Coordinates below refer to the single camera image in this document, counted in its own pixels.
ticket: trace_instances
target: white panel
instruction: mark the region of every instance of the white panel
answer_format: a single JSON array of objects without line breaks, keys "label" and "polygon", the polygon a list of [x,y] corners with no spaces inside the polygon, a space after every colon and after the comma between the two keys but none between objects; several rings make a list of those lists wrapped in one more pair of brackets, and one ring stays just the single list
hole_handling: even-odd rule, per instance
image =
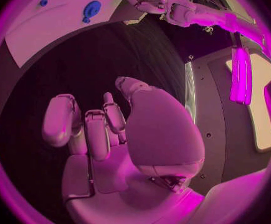
[{"label": "white panel", "polygon": [[101,9],[90,18],[90,23],[82,21],[83,11],[93,0],[48,0],[45,7],[39,5],[40,1],[31,1],[5,37],[19,67],[54,40],[83,27],[108,21],[122,0],[97,0],[101,2]]},{"label": "white panel", "polygon": [[[259,150],[271,148],[271,122],[267,110],[264,87],[271,81],[271,64],[258,54],[251,54],[252,97],[249,105],[254,122],[256,145]],[[226,62],[232,70],[232,61]]]}]

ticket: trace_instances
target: pink light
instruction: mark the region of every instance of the pink light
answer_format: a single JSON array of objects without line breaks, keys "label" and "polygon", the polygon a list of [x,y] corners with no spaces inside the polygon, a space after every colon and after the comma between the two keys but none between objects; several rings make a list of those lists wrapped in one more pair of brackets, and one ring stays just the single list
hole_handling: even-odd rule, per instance
[{"label": "pink light", "polygon": [[252,68],[247,48],[232,49],[233,71],[230,100],[245,105],[251,103]]}]

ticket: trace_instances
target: robotic arm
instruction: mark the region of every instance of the robotic arm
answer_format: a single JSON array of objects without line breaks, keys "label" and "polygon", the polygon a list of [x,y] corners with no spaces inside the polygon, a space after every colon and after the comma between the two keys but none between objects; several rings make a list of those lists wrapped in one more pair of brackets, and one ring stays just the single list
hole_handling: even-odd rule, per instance
[{"label": "robotic arm", "polygon": [[201,26],[219,25],[230,32],[239,32],[265,48],[263,35],[255,24],[240,19],[229,10],[216,10],[188,0],[128,0],[138,10],[162,14],[173,25],[188,27],[191,24]]}]

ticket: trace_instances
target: glowing light bar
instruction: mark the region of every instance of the glowing light bar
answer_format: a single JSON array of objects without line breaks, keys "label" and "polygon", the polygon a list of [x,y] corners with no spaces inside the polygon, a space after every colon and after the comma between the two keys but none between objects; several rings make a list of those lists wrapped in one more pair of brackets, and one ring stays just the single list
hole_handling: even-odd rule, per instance
[{"label": "glowing light bar", "polygon": [[249,105],[252,94],[252,69],[247,48],[232,49],[232,87],[230,100]]}]

